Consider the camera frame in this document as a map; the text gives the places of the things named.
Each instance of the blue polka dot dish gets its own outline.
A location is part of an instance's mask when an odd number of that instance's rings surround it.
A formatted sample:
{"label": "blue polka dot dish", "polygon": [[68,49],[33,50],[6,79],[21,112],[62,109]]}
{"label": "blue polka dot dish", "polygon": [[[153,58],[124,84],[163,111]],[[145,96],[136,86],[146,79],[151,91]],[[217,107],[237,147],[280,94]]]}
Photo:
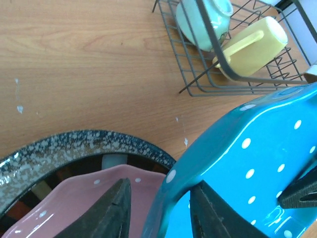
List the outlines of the blue polka dot dish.
{"label": "blue polka dot dish", "polygon": [[[286,209],[280,197],[317,165],[316,122],[316,83],[276,91],[233,109],[172,167],[142,237],[197,237],[192,229],[191,189],[201,182],[264,236],[300,237],[315,221],[317,207],[294,204]],[[245,233],[241,230],[235,237],[249,237]]]}

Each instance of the wooden table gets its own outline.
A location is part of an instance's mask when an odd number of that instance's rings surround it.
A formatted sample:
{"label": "wooden table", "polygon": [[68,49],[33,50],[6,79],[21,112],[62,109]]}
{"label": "wooden table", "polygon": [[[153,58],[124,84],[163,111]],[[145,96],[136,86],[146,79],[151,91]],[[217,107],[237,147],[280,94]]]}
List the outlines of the wooden table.
{"label": "wooden table", "polygon": [[179,95],[184,82],[153,3],[1,1],[0,156],[91,128],[141,137],[178,159],[186,139],[255,98]]}

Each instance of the wire dish rack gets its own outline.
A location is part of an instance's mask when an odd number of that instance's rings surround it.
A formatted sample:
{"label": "wire dish rack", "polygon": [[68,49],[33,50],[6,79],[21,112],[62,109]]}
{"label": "wire dish rack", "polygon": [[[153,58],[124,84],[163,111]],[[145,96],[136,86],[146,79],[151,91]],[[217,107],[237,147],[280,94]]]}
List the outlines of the wire dish rack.
{"label": "wire dish rack", "polygon": [[[260,0],[249,0],[243,5],[232,3],[234,13],[231,16],[229,32],[223,44],[244,28],[266,16],[274,17],[285,29],[289,39],[288,45],[278,56],[252,76],[244,77],[235,73],[227,63],[207,15],[203,0],[196,0],[196,3],[213,46],[212,52],[200,50],[182,34],[175,17],[175,10],[178,4],[182,5],[185,16],[187,15],[182,1],[156,0],[152,12],[155,11],[158,5],[185,83],[185,87],[179,93],[187,90],[191,96],[253,95],[266,94],[288,86],[306,84],[307,82],[302,72],[305,72],[311,63],[287,18],[298,10],[316,42],[317,33],[300,3],[297,0],[293,0],[293,2],[296,7],[287,14],[284,14],[281,9]],[[197,43],[188,16],[186,18],[193,38]],[[306,64],[303,57],[300,58],[301,63],[298,63],[297,59],[294,59],[292,55],[297,57],[302,55],[308,64]],[[216,56],[218,61],[212,63]],[[218,63],[220,63],[222,70],[231,80],[227,79],[219,69],[215,68]]]}

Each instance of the pink dish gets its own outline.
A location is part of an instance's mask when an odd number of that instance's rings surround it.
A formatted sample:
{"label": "pink dish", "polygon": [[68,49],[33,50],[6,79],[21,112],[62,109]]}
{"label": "pink dish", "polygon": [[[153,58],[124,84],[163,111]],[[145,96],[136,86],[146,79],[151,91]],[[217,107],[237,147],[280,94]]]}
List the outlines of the pink dish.
{"label": "pink dish", "polygon": [[131,181],[129,237],[139,238],[143,224],[165,175],[130,165],[68,178],[12,226],[3,238],[54,237],[83,215],[119,179]]}

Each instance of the metal wire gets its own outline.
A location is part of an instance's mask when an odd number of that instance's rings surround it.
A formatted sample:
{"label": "metal wire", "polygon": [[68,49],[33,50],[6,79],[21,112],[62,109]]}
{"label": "metal wire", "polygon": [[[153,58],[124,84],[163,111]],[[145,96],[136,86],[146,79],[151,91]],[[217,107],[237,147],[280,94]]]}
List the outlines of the metal wire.
{"label": "metal wire", "polygon": [[[290,47],[285,47],[278,56],[276,56],[263,67],[267,70],[268,79],[282,79],[285,81],[285,83],[279,82],[268,84],[267,81],[263,79],[264,81],[262,83],[260,81],[260,83],[244,82],[239,85],[217,84],[215,77],[217,75],[221,75],[221,72],[219,72],[217,69],[215,70],[215,66],[217,65],[217,63],[212,63],[212,58],[210,56],[205,56],[205,54],[203,54],[199,47],[196,47],[195,53],[192,53],[192,50],[189,50],[190,48],[194,48],[195,45],[186,40],[181,32],[179,25],[177,24],[174,9],[175,6],[177,6],[178,4],[181,4],[182,10],[185,13],[185,18],[189,25],[189,29],[191,30],[191,33],[193,35],[194,43],[196,46],[198,46],[198,41],[196,39],[182,1],[156,0],[153,7],[153,12],[156,6],[159,5],[159,10],[167,30],[167,35],[169,37],[177,64],[185,83],[185,87],[181,89],[179,93],[187,90],[191,96],[266,94],[278,89],[288,87],[289,84],[292,85],[292,80],[294,79],[299,78],[301,81],[303,81],[302,73],[299,72],[296,66],[297,60],[292,57],[292,49]],[[226,41],[231,39],[233,31],[236,30],[238,26],[247,27],[250,24],[260,20],[261,18],[268,16],[267,13],[269,9],[274,8],[278,12],[281,12],[279,8],[264,3],[260,0],[248,0],[244,5],[232,5],[236,10],[231,17],[232,27],[229,29]],[[284,15],[283,12],[281,12],[278,22],[284,22],[286,24],[290,32],[293,34],[295,42],[302,50],[302,47],[298,39],[294,35],[293,30],[291,29],[291,26],[289,25],[287,20],[287,17],[293,12],[294,10],[287,15]],[[184,60],[181,60],[181,58],[187,59],[186,62],[188,64],[185,64]],[[197,64],[194,65],[193,60],[195,60],[195,62],[200,62],[200,69],[197,69]],[[209,84],[206,84],[206,82],[201,82],[201,78],[203,76],[207,77],[207,83]]]}

